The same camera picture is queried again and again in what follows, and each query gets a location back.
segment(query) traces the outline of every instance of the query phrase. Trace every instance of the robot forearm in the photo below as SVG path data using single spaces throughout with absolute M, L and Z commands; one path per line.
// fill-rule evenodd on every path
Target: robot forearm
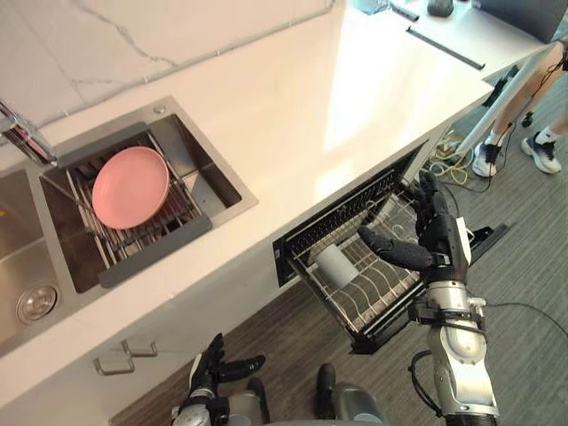
M 468 298 L 458 281 L 429 284 L 422 312 L 433 312 L 428 345 L 434 358 L 439 404 L 451 424 L 493 424 L 499 415 L 489 374 L 485 369 L 485 334 L 480 329 L 483 299 Z M 476 416 L 459 423 L 455 416 Z M 481 417 L 491 417 L 491 422 Z

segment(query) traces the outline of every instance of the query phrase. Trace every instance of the floor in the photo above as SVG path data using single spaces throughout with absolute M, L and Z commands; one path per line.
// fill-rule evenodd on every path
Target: floor
M 535 110 L 530 129 L 518 126 L 507 164 L 483 194 L 452 187 L 470 228 L 512 229 L 469 274 L 469 289 L 491 302 L 538 306 L 568 327 L 568 140 L 557 145 L 566 169 L 539 172 L 519 149 L 521 138 L 544 127 L 568 102 L 564 76 Z M 467 133 L 483 110 L 455 124 Z M 483 189 L 486 182 L 473 182 Z M 523 307 L 487 309 L 488 370 L 501 410 L 501 425 L 568 424 L 568 342 L 547 319 Z M 375 395 L 393 425 L 443 424 L 414 394 L 406 368 L 426 348 L 426 327 L 408 326 L 373 356 L 350 355 L 346 334 L 303 284 L 291 288 L 226 336 L 228 359 L 266 355 L 264 381 L 273 420 L 312 418 L 315 375 L 334 364 L 338 379 Z M 184 396 L 189 366 L 118 414 L 113 425 L 166 426 L 170 407 Z M 419 377 L 431 392 L 431 364 Z M 242 388 L 237 383 L 232 388 Z

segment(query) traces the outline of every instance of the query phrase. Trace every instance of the cabinet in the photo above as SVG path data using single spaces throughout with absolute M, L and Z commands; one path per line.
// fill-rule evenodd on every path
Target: cabinet
M 271 244 L 266 241 L 3 407 L 0 424 L 107 424 L 107 419 L 190 361 L 207 345 L 212 333 L 228 332 L 280 291 Z M 200 300 L 209 293 L 218 296 L 204 310 Z M 131 374 L 98 375 L 95 358 L 100 358 L 103 368 L 127 366 L 120 348 L 125 339 L 132 350 L 147 349 L 155 341 L 159 354 L 135 358 L 136 369 Z

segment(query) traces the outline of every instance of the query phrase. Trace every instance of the sneaker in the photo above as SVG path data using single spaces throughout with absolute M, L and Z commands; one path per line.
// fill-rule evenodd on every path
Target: sneaker
M 497 173 L 495 162 L 500 150 L 501 147 L 497 145 L 486 145 L 484 143 L 477 145 L 476 149 L 473 150 L 475 159 L 471 164 L 474 173 L 482 178 L 489 178 Z
M 536 133 L 531 138 L 524 138 L 521 142 L 521 149 L 534 160 L 536 167 L 545 173 L 558 173 L 562 170 L 562 165 L 554 156 L 554 141 L 546 144 L 537 144 Z

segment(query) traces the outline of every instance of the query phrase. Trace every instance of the countertop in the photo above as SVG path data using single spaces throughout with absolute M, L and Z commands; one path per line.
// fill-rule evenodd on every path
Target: countertop
M 0 406 L 281 236 L 491 91 L 476 70 L 407 34 L 407 26 L 391 12 L 368 17 L 336 7 L 43 128 L 57 151 L 62 141 L 171 95 L 258 204 L 2 357 L 0 377 L 9 385 L 0 387 Z M 136 303 L 124 303 L 132 297 Z
M 485 64 L 478 72 L 487 79 L 546 49 L 546 44 L 521 29 L 471 7 L 473 2 L 454 2 L 448 18 L 427 13 L 428 2 L 407 5 L 420 19 L 409 25 L 431 40 Z

